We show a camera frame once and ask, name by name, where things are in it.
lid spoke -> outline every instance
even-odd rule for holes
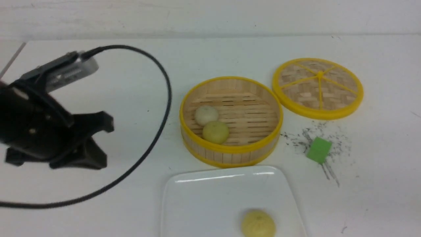
[[[304,68],[305,70],[307,70],[307,71],[309,71],[309,72],[313,73],[314,75],[316,75],[316,74],[317,74],[315,71],[311,70],[310,68],[308,68],[308,67],[306,67],[306,66],[303,66],[303,65],[301,65],[301,64],[298,64],[298,63],[296,63],[296,62],[295,62],[294,64],[295,64],[295,65],[297,65],[297,66],[299,66],[299,67]]]
[[[332,84],[335,84],[335,85],[337,85],[337,86],[341,87],[342,89],[347,90],[347,91],[349,91],[349,92],[351,92],[351,93],[353,93],[353,94],[358,94],[356,91],[351,90],[350,88],[348,88],[348,87],[346,87],[346,86],[344,86],[344,85],[341,85],[341,84],[337,83],[336,81],[333,81],[333,80],[331,80],[331,79],[328,79],[328,78],[326,78],[326,77],[324,77],[324,76],[322,77],[322,79],[323,79],[323,80],[326,80],[326,81],[328,81],[328,82],[330,82],[330,83],[332,83]]]
[[[302,79],[299,79],[299,80],[293,81],[293,82],[291,82],[291,83],[285,84],[285,85],[281,86],[280,88],[281,88],[281,89],[283,89],[283,88],[285,88],[285,87],[292,86],[292,85],[295,85],[295,84],[298,84],[298,83],[301,83],[301,82],[305,82],[305,81],[308,81],[308,80],[314,79],[314,78],[316,78],[316,77],[317,77],[317,76],[311,76],[311,77],[307,77],[307,78],[302,78]]]

yellow bun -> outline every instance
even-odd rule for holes
[[[223,144],[229,137],[229,128],[223,122],[210,121],[203,128],[202,136],[211,143]]]
[[[244,216],[241,231],[245,237],[274,237],[276,226],[266,212],[253,210]]]

bamboo steamer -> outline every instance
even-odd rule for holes
[[[222,144],[202,139],[195,122],[198,107],[210,105],[229,127]],[[184,97],[180,107],[181,135],[189,152],[204,163],[221,167],[254,165],[274,150],[282,125],[277,96],[263,84],[242,77],[218,77],[202,82]]]

white plate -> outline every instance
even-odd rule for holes
[[[244,237],[247,210],[261,209],[276,223],[276,237],[306,237],[284,174],[269,166],[193,172],[165,187],[161,237]]]

white wall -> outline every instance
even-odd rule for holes
[[[420,33],[420,0],[1,0],[0,39]]]

